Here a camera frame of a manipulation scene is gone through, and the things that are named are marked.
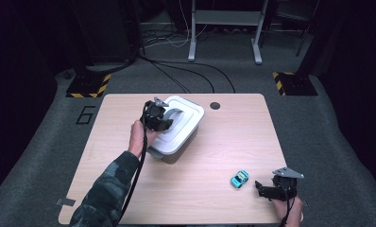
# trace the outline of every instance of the white plastic container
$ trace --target white plastic container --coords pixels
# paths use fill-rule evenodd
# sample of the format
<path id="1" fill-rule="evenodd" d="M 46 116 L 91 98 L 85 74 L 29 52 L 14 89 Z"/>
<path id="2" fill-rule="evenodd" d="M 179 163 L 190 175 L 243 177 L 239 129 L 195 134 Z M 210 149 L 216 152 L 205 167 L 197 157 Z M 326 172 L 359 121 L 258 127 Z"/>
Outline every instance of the white plastic container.
<path id="1" fill-rule="evenodd" d="M 148 152 L 168 164 L 174 164 L 197 135 L 200 120 L 205 114 L 203 108 L 180 96 L 170 96 L 164 101 L 165 114 L 172 113 L 170 129 L 160 134 Z"/>

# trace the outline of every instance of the blue toy car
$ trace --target blue toy car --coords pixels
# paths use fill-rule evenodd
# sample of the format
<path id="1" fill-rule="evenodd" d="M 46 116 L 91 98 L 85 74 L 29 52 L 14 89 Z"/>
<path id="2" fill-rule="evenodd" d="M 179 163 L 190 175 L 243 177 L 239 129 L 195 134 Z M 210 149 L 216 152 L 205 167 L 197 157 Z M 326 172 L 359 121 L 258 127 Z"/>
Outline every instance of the blue toy car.
<path id="1" fill-rule="evenodd" d="M 248 180 L 248 178 L 249 175 L 247 172 L 245 170 L 240 170 L 234 177 L 231 178 L 231 184 L 236 188 L 240 188 L 242 184 Z"/>

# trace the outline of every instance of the white lid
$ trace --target white lid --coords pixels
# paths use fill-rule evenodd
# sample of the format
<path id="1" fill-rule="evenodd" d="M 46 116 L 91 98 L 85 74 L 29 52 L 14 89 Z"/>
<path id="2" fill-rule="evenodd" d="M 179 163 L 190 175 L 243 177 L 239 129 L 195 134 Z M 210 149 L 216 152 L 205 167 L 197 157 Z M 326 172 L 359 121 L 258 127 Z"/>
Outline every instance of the white lid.
<path id="1" fill-rule="evenodd" d="M 201 106 L 180 96 L 170 96 L 165 103 L 169 105 L 164 107 L 165 114 L 173 109 L 181 112 L 175 112 L 169 117 L 174 120 L 173 124 L 155 139 L 151 147 L 161 154 L 170 155 L 177 152 L 197 128 L 205 111 Z"/>

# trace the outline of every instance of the table top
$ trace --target table top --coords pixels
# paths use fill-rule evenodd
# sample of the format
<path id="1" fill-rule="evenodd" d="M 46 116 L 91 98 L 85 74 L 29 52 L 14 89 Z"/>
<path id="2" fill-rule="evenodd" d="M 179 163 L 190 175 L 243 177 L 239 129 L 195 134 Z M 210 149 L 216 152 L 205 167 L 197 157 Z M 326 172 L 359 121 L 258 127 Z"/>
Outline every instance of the table top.
<path id="1" fill-rule="evenodd" d="M 154 96 L 181 96 L 203 107 L 197 136 L 173 165 L 146 155 L 123 224 L 279 223 L 274 207 L 259 197 L 254 181 L 271 186 L 272 171 L 286 166 L 265 103 L 259 94 L 106 95 L 63 206 L 61 224 L 71 216 L 104 169 L 128 148 L 130 126 Z M 220 104 L 218 110 L 211 103 Z M 249 174 L 240 189 L 230 179 Z"/>

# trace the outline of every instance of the camouflage jacket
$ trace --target camouflage jacket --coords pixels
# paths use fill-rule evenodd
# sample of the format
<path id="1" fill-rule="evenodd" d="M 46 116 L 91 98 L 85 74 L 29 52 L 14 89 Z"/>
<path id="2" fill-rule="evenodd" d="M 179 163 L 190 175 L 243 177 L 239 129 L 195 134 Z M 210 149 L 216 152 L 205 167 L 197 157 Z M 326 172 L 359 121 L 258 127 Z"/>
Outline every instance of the camouflage jacket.
<path id="1" fill-rule="evenodd" d="M 138 158 L 124 151 L 94 182 L 71 217 L 70 226 L 116 226 L 138 165 Z"/>

